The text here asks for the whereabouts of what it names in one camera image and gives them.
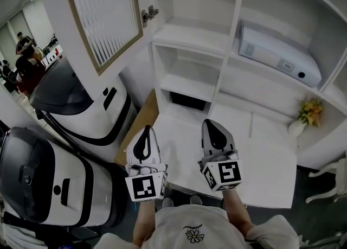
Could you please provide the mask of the person's right forearm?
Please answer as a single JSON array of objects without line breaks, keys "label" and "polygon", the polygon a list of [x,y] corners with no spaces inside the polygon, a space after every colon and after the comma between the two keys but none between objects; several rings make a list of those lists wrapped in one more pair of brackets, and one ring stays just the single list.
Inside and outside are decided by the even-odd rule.
[{"label": "person's right forearm", "polygon": [[254,227],[245,205],[234,189],[222,192],[224,209],[229,222],[234,225],[245,237]]}]

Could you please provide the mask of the large white carton box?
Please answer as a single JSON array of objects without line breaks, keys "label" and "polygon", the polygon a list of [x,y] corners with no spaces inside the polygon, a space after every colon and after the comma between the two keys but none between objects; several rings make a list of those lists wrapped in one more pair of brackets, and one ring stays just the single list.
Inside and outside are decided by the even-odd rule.
[{"label": "large white carton box", "polygon": [[317,87],[322,80],[315,59],[305,47],[257,23],[241,21],[238,53],[275,68],[310,87]]}]

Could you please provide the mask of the brown cardboard box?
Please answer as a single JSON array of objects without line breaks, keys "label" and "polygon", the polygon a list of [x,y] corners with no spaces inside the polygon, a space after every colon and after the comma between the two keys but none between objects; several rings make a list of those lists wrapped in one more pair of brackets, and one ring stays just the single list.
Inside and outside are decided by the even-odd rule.
[{"label": "brown cardboard box", "polygon": [[126,165],[126,149],[133,137],[146,125],[153,126],[159,115],[157,98],[155,90],[153,89],[145,103],[140,109],[138,115],[133,121],[130,129],[128,130],[117,154],[115,155],[114,162],[119,166],[125,167]]}]

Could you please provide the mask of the person's white flower-print shirt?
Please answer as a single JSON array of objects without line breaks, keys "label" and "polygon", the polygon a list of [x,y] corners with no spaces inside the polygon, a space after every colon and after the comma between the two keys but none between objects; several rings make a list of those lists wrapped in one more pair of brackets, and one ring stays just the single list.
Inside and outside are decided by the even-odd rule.
[{"label": "person's white flower-print shirt", "polygon": [[112,233],[104,234],[94,249],[299,249],[299,237],[282,215],[242,235],[225,210],[213,206],[181,205],[156,213],[156,228],[141,247]]}]

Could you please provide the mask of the white ceramic vase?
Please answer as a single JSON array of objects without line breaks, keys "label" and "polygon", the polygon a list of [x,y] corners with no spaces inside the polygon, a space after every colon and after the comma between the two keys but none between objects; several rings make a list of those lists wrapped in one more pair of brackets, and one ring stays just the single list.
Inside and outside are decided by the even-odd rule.
[{"label": "white ceramic vase", "polygon": [[306,123],[302,122],[301,120],[296,120],[289,125],[287,129],[288,135],[292,138],[297,138],[302,134],[306,126]]}]

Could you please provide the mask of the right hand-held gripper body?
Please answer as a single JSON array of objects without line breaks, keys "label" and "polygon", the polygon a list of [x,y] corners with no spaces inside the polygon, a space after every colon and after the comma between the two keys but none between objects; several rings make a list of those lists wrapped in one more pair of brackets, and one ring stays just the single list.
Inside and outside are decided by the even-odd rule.
[{"label": "right hand-held gripper body", "polygon": [[235,189],[242,182],[242,163],[235,149],[204,156],[198,164],[212,191]]}]

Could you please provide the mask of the yellow flower bouquet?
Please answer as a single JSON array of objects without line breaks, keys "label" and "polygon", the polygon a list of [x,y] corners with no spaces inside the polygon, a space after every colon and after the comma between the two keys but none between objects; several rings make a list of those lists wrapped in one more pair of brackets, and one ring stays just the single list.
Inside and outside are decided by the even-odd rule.
[{"label": "yellow flower bouquet", "polygon": [[323,112],[323,104],[320,100],[312,98],[301,101],[298,120],[305,125],[320,127],[320,116]]}]

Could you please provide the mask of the white desk hutch shelving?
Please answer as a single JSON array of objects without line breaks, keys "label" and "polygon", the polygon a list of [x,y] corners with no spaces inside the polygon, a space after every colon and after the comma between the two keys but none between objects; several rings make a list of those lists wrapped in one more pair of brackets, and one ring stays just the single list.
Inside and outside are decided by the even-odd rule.
[{"label": "white desk hutch shelving", "polygon": [[[203,111],[227,105],[287,130],[300,102],[315,98],[323,104],[320,127],[307,125],[297,138],[287,130],[297,163],[317,168],[347,151],[347,0],[156,1],[159,13],[147,23],[152,39],[121,72],[136,104],[154,89],[164,113],[175,92],[204,100]],[[321,72],[318,86],[239,55],[242,20],[305,47]]]}]

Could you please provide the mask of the person's left forearm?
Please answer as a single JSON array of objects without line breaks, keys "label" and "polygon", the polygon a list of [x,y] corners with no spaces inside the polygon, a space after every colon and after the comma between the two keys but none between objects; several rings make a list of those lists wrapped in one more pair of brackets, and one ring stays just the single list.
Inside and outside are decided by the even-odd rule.
[{"label": "person's left forearm", "polygon": [[141,247],[143,242],[155,231],[155,202],[141,202],[133,230],[133,244]]}]

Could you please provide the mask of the white robot with black visor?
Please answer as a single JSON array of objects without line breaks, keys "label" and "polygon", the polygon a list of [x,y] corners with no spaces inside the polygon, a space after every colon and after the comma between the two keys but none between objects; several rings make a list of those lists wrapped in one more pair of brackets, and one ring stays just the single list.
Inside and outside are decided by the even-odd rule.
[{"label": "white robot with black visor", "polygon": [[32,130],[14,127],[0,149],[0,194],[27,221],[69,227],[113,227],[127,205],[125,173]]},{"label": "white robot with black visor", "polygon": [[132,107],[120,77],[92,99],[66,57],[47,67],[29,102],[70,139],[95,146],[112,144],[118,138]]}]

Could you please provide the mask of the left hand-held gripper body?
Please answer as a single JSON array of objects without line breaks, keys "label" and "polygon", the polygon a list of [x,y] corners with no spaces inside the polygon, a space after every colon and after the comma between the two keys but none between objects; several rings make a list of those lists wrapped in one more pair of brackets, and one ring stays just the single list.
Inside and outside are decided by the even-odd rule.
[{"label": "left hand-held gripper body", "polygon": [[125,179],[130,198],[133,202],[161,200],[164,198],[167,165],[127,164],[128,177]]}]

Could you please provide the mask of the metal cabinet hinge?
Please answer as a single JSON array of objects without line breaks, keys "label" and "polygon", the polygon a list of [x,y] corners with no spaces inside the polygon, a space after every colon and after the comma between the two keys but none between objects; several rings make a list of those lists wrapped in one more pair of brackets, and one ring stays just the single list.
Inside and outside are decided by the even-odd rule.
[{"label": "metal cabinet hinge", "polygon": [[148,10],[142,10],[140,12],[142,18],[142,26],[143,28],[147,27],[147,23],[149,20],[153,19],[159,13],[158,9],[155,9],[153,5],[148,7]]}]

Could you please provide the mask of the cabinet door with glass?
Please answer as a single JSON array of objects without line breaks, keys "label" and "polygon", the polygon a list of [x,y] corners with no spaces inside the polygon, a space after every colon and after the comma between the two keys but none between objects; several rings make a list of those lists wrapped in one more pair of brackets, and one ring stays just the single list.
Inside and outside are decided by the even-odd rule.
[{"label": "cabinet door with glass", "polygon": [[117,76],[152,39],[156,0],[43,0],[63,51],[89,90]]}]

